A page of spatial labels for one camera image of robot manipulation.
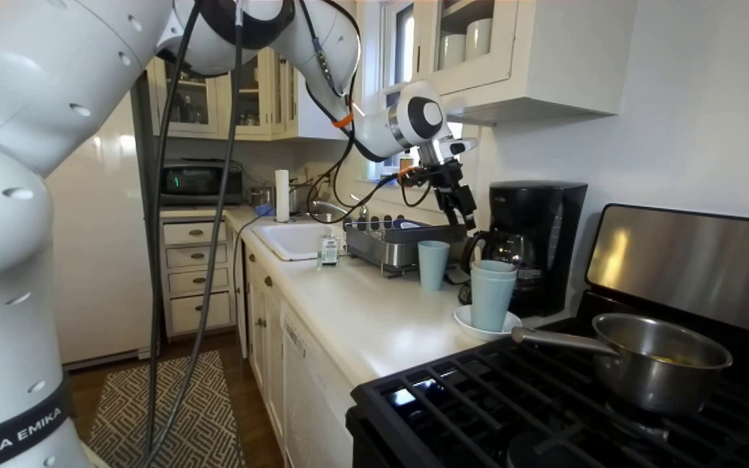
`paper towel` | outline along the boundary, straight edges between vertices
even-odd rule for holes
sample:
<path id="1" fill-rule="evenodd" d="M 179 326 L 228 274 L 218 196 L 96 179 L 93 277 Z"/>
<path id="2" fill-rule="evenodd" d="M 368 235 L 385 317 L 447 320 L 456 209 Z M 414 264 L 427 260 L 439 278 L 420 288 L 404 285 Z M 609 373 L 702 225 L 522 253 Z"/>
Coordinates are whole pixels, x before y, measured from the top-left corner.
<path id="1" fill-rule="evenodd" d="M 290 169 L 275 169 L 275 222 L 286 225 L 292 217 L 292 183 Z"/>

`bottle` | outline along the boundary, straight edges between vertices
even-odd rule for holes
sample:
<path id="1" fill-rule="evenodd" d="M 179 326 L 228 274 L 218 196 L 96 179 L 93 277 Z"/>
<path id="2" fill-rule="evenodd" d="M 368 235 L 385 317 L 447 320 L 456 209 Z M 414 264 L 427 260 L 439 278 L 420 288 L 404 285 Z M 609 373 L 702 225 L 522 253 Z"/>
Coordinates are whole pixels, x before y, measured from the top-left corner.
<path id="1" fill-rule="evenodd" d="M 320 251 L 317 251 L 317 266 L 334 269 L 334 266 L 338 266 L 338 259 L 342 259 L 342 240 L 335 240 L 331 235 L 331 229 L 325 229 L 325 235 L 320 240 Z"/>

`cup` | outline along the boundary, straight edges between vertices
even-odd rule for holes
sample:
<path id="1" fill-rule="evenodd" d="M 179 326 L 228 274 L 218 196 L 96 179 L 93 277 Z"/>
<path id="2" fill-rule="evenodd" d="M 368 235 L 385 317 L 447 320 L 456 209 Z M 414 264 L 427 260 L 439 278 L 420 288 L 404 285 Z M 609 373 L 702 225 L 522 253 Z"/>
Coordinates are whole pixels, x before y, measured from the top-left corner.
<path id="1" fill-rule="evenodd" d="M 466 38 L 464 34 L 447 34 L 443 43 L 443 67 L 453 67 L 459 64 L 464 64 L 464 45 Z"/>
<path id="2" fill-rule="evenodd" d="M 437 240 L 420 242 L 422 288 L 439 291 L 447 272 L 451 246 Z"/>
<path id="3" fill-rule="evenodd" d="M 515 269 L 509 264 L 482 260 L 472 269 L 472 322 L 482 330 L 503 330 L 509 298 L 515 291 Z"/>
<path id="4" fill-rule="evenodd" d="M 491 19 L 468 23 L 464 57 L 474 61 L 490 53 Z"/>

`microwave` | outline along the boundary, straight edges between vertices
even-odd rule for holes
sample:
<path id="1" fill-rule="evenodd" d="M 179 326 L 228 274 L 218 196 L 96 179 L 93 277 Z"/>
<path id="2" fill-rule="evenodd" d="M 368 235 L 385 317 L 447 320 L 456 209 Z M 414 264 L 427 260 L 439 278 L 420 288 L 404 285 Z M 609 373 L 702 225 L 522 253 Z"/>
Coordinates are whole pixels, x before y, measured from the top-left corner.
<path id="1" fill-rule="evenodd" d="M 223 207 L 244 203 L 244 173 L 232 164 L 223 174 L 218 158 L 179 158 L 163 161 L 162 207 L 217 207 L 221 177 L 226 177 Z"/>

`rug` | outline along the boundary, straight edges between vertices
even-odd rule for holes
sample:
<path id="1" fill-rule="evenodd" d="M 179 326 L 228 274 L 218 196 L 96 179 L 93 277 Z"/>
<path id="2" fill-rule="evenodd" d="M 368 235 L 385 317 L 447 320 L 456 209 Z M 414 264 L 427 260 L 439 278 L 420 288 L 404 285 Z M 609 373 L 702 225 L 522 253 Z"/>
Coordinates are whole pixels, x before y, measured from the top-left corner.
<path id="1" fill-rule="evenodd" d="M 163 421 L 176 402 L 187 361 L 191 359 L 173 359 L 160 365 L 157 433 L 163 429 Z M 145 382 L 145 365 L 106 374 L 88 446 L 113 468 L 144 467 L 140 454 L 145 437 Z M 191 392 L 173 434 L 157 457 L 157 467 L 244 468 L 244 451 L 238 434 L 238 420 L 228 403 L 218 351 L 197 356 Z"/>

